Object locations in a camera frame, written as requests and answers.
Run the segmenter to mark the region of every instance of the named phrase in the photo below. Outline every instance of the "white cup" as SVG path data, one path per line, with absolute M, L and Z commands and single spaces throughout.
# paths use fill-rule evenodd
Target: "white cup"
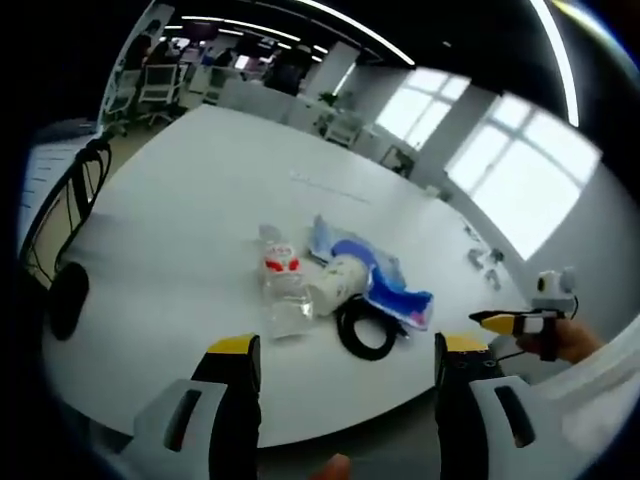
M 307 286 L 314 311 L 320 316 L 330 315 L 352 295 L 364 293 L 368 276 L 369 269 L 360 259 L 338 255 Z

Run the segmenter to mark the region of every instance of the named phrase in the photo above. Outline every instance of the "ceiling light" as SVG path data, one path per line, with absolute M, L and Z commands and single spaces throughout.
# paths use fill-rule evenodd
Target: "ceiling light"
M 531 5 L 535 9 L 540 22 L 544 27 L 549 42 L 551 42 L 551 48 L 553 54 L 556 57 L 558 63 L 558 69 L 560 70 L 560 78 L 562 78 L 562 86 L 564 88 L 564 96 L 567 102 L 567 115 L 569 117 L 569 123 L 574 127 L 579 124 L 578 119 L 578 99 L 576 97 L 576 86 L 573 83 L 573 73 L 571 72 L 571 65 L 569 64 L 569 57 L 567 51 L 564 48 L 562 37 L 558 31 L 558 27 L 553 21 L 549 7 L 544 0 L 529 0 Z
M 353 38 L 345 35 L 342 32 L 339 32 L 338 30 L 336 30 L 335 28 L 331 28 L 328 25 L 325 25 L 324 23 L 318 22 L 317 20 L 313 20 L 311 19 L 311 23 L 315 23 L 316 25 L 320 25 L 322 28 L 326 28 L 327 30 L 329 30 L 330 32 L 335 33 L 336 35 L 338 35 L 339 37 L 344 38 L 345 40 L 351 42 L 353 45 L 356 45 L 358 48 L 362 48 L 362 45 L 360 45 L 360 43 L 356 42 Z
M 226 28 L 219 28 L 218 33 L 228 33 L 229 35 L 239 35 L 242 36 L 244 33 L 238 32 L 236 30 L 227 30 Z
M 205 22 L 221 22 L 224 18 L 218 17 L 196 17 L 193 15 L 187 15 L 182 17 L 183 20 L 202 20 Z
M 378 42 L 380 42 L 382 45 L 387 47 L 389 50 L 391 50 L 393 53 L 395 53 L 397 56 L 399 56 L 402 60 L 407 62 L 409 65 L 415 65 L 416 64 L 416 62 L 414 62 L 408 55 L 406 55 L 402 50 L 400 50 L 398 47 L 393 45 L 391 42 L 385 40 L 380 35 L 378 35 L 376 32 L 374 32 L 373 30 L 365 27 L 361 23 L 356 22 L 354 19 L 352 19 L 350 17 L 347 17 L 345 14 L 340 13 L 337 10 L 334 10 L 333 8 L 327 7 L 326 5 L 323 5 L 321 3 L 315 2 L 314 0 L 296 0 L 296 1 L 298 1 L 300 3 L 304 3 L 305 5 L 309 5 L 310 7 L 317 8 L 318 10 L 322 10 L 323 12 L 328 13 L 329 15 L 332 15 L 332 16 L 342 20 L 343 22 L 348 23 L 349 25 L 357 28 L 361 32 L 369 35 L 374 40 L 377 40 Z
M 349 75 L 351 75 L 351 72 L 353 72 L 353 69 L 356 68 L 356 62 L 353 62 L 351 64 L 351 66 L 349 67 L 349 69 L 347 70 L 347 72 L 344 74 L 344 76 L 342 77 L 342 79 L 340 80 L 340 82 L 338 83 L 338 85 L 336 86 L 336 88 L 333 90 L 333 94 L 337 95 L 340 92 L 340 89 L 344 86 L 345 82 L 347 81 L 347 79 L 349 78 Z
M 300 41 L 300 37 L 295 37 L 293 35 L 289 35 L 288 33 L 280 32 L 279 30 L 274 30 L 273 28 L 267 28 L 260 25 L 255 25 L 253 23 L 239 22 L 238 20 L 226 20 L 226 19 L 224 23 L 231 23 L 232 25 L 240 25 L 242 27 L 249 27 L 249 28 L 254 28 L 256 30 L 262 30 L 264 32 L 274 33 L 276 35 L 280 35 L 281 37 L 293 40 L 294 42 Z

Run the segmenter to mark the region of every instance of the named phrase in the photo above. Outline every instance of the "black chair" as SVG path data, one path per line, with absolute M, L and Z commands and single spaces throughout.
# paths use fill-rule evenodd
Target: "black chair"
M 64 263 L 62 255 L 89 218 L 110 165 L 105 139 L 92 140 L 80 150 L 40 207 L 19 253 L 21 267 L 48 290 L 46 310 L 59 340 L 73 334 L 89 290 L 84 268 Z

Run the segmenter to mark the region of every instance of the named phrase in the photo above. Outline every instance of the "window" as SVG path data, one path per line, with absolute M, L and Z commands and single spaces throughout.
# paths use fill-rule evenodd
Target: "window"
M 394 93 L 376 123 L 420 150 L 468 85 L 467 78 L 417 69 Z
M 446 171 L 527 260 L 573 208 L 599 157 L 570 126 L 505 95 Z

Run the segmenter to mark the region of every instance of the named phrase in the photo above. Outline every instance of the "ceiling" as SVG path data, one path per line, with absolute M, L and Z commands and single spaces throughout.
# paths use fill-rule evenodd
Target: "ceiling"
M 352 25 L 297 0 L 163 1 L 176 6 L 173 24 L 183 24 L 182 15 L 223 17 L 280 30 L 324 48 L 343 41 L 363 52 L 358 60 L 361 64 L 427 66 L 455 72 L 484 88 L 514 92 L 567 118 L 557 61 L 529 0 L 395 0 L 378 2 L 377 7 L 361 0 L 322 0 L 384 37 L 415 61 L 415 66 Z M 638 17 L 629 13 L 638 11 L 633 2 L 587 3 L 615 29 L 627 50 L 640 58 L 633 27 Z M 606 152 L 623 151 L 621 138 L 631 138 L 628 119 L 639 105 L 634 103 L 638 101 L 637 86 L 601 44 L 548 3 L 572 66 L 580 130 Z M 612 154 L 607 161 L 625 177 L 631 166 L 616 157 Z

